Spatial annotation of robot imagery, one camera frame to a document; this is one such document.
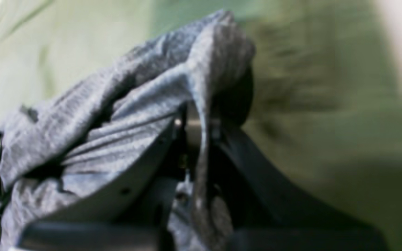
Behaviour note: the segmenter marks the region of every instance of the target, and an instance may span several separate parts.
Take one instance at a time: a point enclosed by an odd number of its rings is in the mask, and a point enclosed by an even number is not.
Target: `light green surface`
[[[293,181],[402,251],[402,97],[366,0],[5,1],[0,120],[219,8],[257,45],[247,133]]]

